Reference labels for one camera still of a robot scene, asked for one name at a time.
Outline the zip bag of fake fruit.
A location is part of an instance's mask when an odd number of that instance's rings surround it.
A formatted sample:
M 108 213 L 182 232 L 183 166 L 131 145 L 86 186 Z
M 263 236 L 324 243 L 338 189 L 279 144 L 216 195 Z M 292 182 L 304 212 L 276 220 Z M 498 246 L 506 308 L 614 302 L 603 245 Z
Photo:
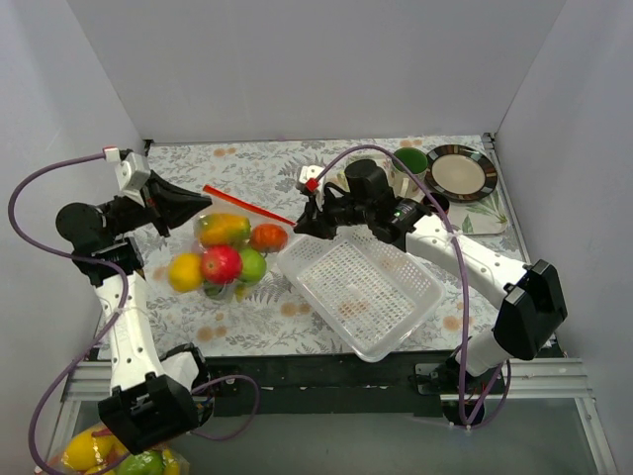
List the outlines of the zip bag of fake fruit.
M 177 294 L 239 302 L 269 273 L 295 223 L 211 185 L 203 191 L 212 204 L 190 220 L 188 246 L 170 260 L 166 282 Z

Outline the white plastic basket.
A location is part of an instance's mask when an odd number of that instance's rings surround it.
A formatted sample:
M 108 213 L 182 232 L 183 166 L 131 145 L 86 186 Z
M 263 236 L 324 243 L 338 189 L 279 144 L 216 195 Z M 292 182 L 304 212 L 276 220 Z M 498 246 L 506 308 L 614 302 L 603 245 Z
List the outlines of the white plastic basket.
M 295 237 L 277 265 L 299 294 L 365 362 L 395 351 L 432 317 L 444 285 L 411 255 L 362 226 L 333 240 Z

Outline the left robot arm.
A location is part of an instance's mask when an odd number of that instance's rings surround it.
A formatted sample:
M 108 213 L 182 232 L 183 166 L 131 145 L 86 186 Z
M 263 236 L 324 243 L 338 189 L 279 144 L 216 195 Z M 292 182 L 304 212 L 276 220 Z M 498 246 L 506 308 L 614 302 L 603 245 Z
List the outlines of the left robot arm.
M 155 349 L 148 284 L 131 233 L 152 224 L 166 237 L 211 203 L 149 171 L 111 201 L 71 203 L 55 219 L 57 232 L 71 243 L 75 265 L 89 278 L 105 311 L 119 315 L 107 332 L 111 394 L 98 410 L 107 429 L 132 454 L 200 425 L 193 396 L 209 388 L 211 373 L 192 343 L 164 354 Z

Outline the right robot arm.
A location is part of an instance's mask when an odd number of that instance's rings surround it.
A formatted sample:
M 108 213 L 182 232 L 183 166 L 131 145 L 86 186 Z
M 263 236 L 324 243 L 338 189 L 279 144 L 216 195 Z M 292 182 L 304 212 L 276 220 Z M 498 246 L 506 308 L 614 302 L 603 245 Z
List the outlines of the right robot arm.
M 332 239 L 338 228 L 365 225 L 379 241 L 424 258 L 455 276 L 496 309 L 493 327 L 471 337 L 439 370 L 459 393 L 470 393 L 484 374 L 510 358 L 529 361 L 550 339 L 568 311 L 557 269 L 506 258 L 448 229 L 424 204 L 396 196 L 382 167 L 371 159 L 345 169 L 347 189 L 322 183 L 323 168 L 305 166 L 297 187 L 308 202 L 294 230 Z

